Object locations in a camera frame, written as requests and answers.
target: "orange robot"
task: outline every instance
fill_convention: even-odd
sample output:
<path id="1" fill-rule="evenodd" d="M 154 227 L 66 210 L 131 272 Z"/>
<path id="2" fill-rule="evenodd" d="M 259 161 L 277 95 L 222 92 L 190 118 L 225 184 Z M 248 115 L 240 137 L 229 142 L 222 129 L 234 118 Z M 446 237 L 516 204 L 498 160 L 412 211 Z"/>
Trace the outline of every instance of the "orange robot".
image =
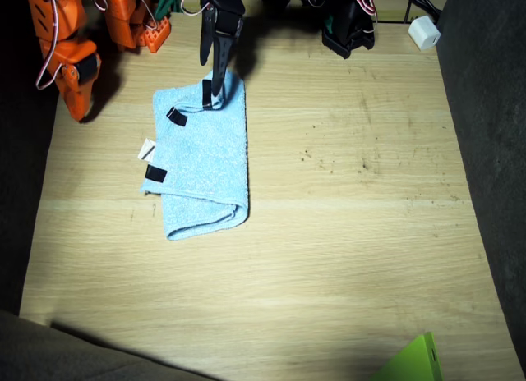
<path id="1" fill-rule="evenodd" d="M 45 56 L 36 87 L 42 90 L 55 82 L 72 117 L 81 121 L 90 109 L 91 89 L 101 64 L 95 43 L 77 36 L 86 23 L 82 0 L 29 0 L 29 3 Z M 94 0 L 94 3 L 105 12 L 111 38 L 120 49 L 148 46 L 154 53 L 170 34 L 166 18 L 157 22 L 151 16 L 150 0 Z M 146 12 L 150 15 L 148 24 L 144 24 Z M 41 85 L 46 71 L 51 79 Z"/>

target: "gray fabric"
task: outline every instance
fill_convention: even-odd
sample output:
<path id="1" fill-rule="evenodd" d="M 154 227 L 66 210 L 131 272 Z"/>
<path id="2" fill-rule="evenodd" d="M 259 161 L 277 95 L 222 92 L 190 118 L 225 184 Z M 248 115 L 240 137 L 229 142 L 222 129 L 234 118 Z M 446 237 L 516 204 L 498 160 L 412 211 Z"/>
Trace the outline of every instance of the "gray fabric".
<path id="1" fill-rule="evenodd" d="M 203 381 L 200 376 L 89 344 L 0 311 L 0 379 Z"/>
<path id="2" fill-rule="evenodd" d="M 448 0 L 437 45 L 473 206 L 526 370 L 526 0 Z"/>

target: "towel label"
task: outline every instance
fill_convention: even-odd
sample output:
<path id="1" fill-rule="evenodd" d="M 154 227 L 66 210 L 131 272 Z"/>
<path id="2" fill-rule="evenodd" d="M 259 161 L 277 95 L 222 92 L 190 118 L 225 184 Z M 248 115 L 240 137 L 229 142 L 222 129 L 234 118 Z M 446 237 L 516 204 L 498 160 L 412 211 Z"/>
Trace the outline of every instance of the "towel label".
<path id="1" fill-rule="evenodd" d="M 187 124 L 188 117 L 181 114 L 176 108 L 170 108 L 170 111 L 166 114 L 166 117 L 176 125 L 185 126 Z"/>
<path id="2" fill-rule="evenodd" d="M 137 157 L 141 161 L 151 162 L 154 159 L 154 153 L 155 153 L 155 142 L 153 140 L 146 139 Z"/>
<path id="3" fill-rule="evenodd" d="M 163 182 L 166 177 L 166 171 L 164 169 L 156 168 L 155 166 L 148 165 L 146 169 L 145 177 L 151 181 Z"/>

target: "folded towel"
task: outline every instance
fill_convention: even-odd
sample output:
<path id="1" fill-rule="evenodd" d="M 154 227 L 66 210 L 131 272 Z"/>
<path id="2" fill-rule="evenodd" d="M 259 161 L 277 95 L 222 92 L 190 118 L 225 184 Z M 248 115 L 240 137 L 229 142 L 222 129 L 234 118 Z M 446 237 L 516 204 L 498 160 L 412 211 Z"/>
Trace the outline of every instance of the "folded towel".
<path id="1" fill-rule="evenodd" d="M 155 155 L 141 191 L 161 194 L 169 240 L 235 227 L 247 219 L 244 84 L 227 71 L 221 92 L 213 97 L 211 76 L 154 94 Z"/>

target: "white tag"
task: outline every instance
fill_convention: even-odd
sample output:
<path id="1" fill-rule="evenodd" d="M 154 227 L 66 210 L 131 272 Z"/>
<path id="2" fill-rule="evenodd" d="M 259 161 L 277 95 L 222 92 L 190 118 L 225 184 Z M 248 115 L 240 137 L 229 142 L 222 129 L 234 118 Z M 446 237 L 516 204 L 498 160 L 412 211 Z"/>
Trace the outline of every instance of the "white tag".
<path id="1" fill-rule="evenodd" d="M 155 152 L 155 142 L 153 140 L 146 139 L 137 157 L 142 161 L 151 162 L 152 159 L 154 158 L 154 152 Z"/>

